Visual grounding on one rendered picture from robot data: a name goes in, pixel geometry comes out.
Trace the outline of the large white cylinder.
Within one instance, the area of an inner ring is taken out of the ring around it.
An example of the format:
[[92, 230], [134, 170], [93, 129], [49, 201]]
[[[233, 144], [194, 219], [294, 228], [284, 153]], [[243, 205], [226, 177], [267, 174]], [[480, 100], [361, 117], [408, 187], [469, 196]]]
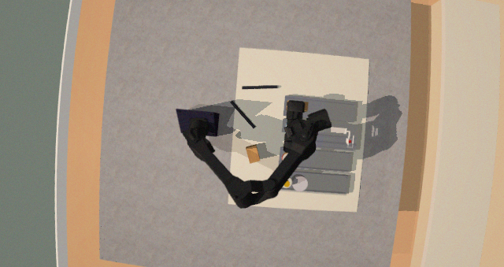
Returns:
[[307, 179], [301, 174], [295, 174], [291, 178], [291, 185], [296, 191], [304, 191], [308, 187]]

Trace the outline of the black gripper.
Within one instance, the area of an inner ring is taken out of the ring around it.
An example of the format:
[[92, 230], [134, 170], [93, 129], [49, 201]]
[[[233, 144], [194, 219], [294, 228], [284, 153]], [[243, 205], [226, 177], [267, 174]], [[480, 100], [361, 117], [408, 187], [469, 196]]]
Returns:
[[[295, 100], [289, 100], [287, 102], [287, 126], [294, 120], [294, 119], [303, 119], [303, 113], [304, 113], [304, 107], [305, 103], [303, 101], [295, 101]], [[283, 144], [283, 151], [285, 153], [289, 153], [291, 150], [292, 143], [294, 141], [296, 136], [292, 136], [290, 138], [287, 137], [287, 134], [285, 133], [284, 136], [284, 144]]]

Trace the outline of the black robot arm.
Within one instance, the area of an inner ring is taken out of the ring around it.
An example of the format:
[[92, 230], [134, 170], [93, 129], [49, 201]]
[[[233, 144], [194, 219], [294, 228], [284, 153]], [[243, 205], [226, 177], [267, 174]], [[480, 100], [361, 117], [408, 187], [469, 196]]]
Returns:
[[[195, 157], [204, 161], [225, 185], [230, 197], [240, 209], [276, 198], [281, 187], [286, 183], [299, 163], [305, 161], [316, 151], [319, 131], [332, 126], [326, 109], [307, 115], [306, 120], [294, 119], [284, 130], [287, 137], [296, 136], [291, 150], [274, 173], [267, 180], [241, 180], [232, 175], [213, 155], [215, 150], [206, 139], [209, 125], [205, 118], [189, 118], [188, 130], [183, 133]], [[257, 192], [252, 194], [252, 192]]]

